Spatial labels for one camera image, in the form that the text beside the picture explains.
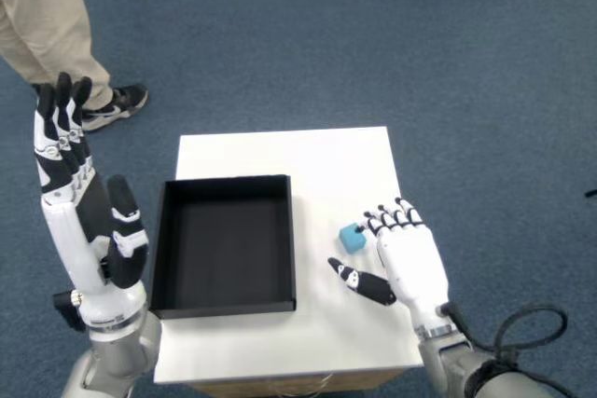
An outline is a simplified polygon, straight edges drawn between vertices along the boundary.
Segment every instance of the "robot finger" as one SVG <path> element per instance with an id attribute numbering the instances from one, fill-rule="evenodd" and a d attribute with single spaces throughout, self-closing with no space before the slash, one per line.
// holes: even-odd
<path id="1" fill-rule="evenodd" d="M 112 282 L 121 289 L 141 279 L 146 264 L 148 244 L 141 213 L 126 180 L 113 176 L 107 183 L 112 207 L 114 231 L 108 248 L 107 265 Z"/>
<path id="2" fill-rule="evenodd" d="M 413 226 L 422 226 L 424 224 L 419 212 L 417 212 L 417 209 L 415 209 L 410 202 L 402 198 L 396 198 L 396 204 L 402 208 L 404 214 Z"/>
<path id="3" fill-rule="evenodd" d="M 336 258 L 328 258 L 327 262 L 344 280 L 346 286 L 357 294 L 386 307 L 396 302 L 396 296 L 388 280 L 344 266 Z"/>
<path id="4" fill-rule="evenodd" d="M 394 221 L 398 224 L 399 228 L 412 226 L 412 223 L 409 221 L 409 218 L 407 218 L 407 216 L 404 213 L 404 210 L 402 210 L 402 207 L 400 207 L 399 205 L 394 208 L 384 207 L 384 209 L 388 214 L 390 214 L 390 216 L 392 216 Z"/>
<path id="5" fill-rule="evenodd" d="M 71 99 L 66 107 L 69 118 L 71 144 L 85 160 L 85 171 L 87 173 L 91 171 L 93 161 L 91 159 L 90 148 L 87 145 L 87 139 L 83 133 L 83 104 L 90 97 L 91 86 L 91 80 L 86 76 L 77 81 L 71 89 Z"/>
<path id="6" fill-rule="evenodd" d="M 81 187 L 82 166 L 85 164 L 85 159 L 80 157 L 77 151 L 70 145 L 68 116 L 65 107 L 70 100 L 71 85 L 71 77 L 68 74 L 60 73 L 54 90 L 56 107 L 52 119 L 58 132 L 60 153 L 73 176 L 75 189 L 79 189 Z"/>
<path id="7" fill-rule="evenodd" d="M 401 228 L 400 223 L 396 221 L 394 213 L 384 205 L 378 205 L 377 209 L 380 211 L 379 219 L 390 230 Z"/>
<path id="8" fill-rule="evenodd" d="M 383 222 L 373 213 L 365 212 L 363 213 L 367 218 L 367 221 L 359 226 L 359 228 L 367 228 L 377 237 L 377 234 L 385 227 Z"/>
<path id="9" fill-rule="evenodd" d="M 42 193 L 48 202 L 74 199 L 73 176 L 62 158 L 54 123 L 55 91 L 50 84 L 38 88 L 34 120 L 34 151 Z"/>

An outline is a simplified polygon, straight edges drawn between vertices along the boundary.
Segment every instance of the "blue cube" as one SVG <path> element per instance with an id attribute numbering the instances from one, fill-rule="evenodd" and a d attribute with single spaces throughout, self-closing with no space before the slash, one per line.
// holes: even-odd
<path id="1" fill-rule="evenodd" d="M 365 235 L 361 232 L 357 232 L 358 224 L 350 224 L 349 226 L 340 229 L 340 241 L 346 252 L 354 254 L 355 252 L 363 249 L 367 243 Z"/>

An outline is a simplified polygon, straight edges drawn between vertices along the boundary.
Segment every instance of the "wooden base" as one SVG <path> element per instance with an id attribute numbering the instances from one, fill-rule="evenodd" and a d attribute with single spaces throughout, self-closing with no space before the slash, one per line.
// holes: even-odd
<path id="1" fill-rule="evenodd" d="M 339 373 L 308 377 L 282 377 L 253 381 L 191 384 L 214 398 L 309 395 L 319 391 L 362 391 L 374 389 L 403 373 L 403 370 Z"/>

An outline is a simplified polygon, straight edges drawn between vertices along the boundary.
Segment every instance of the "sneaker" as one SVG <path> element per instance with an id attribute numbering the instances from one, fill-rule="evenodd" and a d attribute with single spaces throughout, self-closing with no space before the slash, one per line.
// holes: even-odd
<path id="1" fill-rule="evenodd" d="M 147 101 L 147 88 L 142 84 L 113 89 L 112 101 L 102 109 L 83 109 L 83 130 L 98 130 L 119 118 L 136 114 Z"/>

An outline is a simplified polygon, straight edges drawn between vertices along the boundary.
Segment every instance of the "person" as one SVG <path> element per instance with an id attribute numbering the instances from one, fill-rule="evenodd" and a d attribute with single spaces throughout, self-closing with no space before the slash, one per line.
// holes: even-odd
<path id="1" fill-rule="evenodd" d="M 91 54 L 90 21 L 83 0 L 0 0 L 0 55 L 32 85 L 54 84 L 60 72 L 89 76 L 83 129 L 98 130 L 143 107 L 142 84 L 110 88 L 110 75 Z"/>

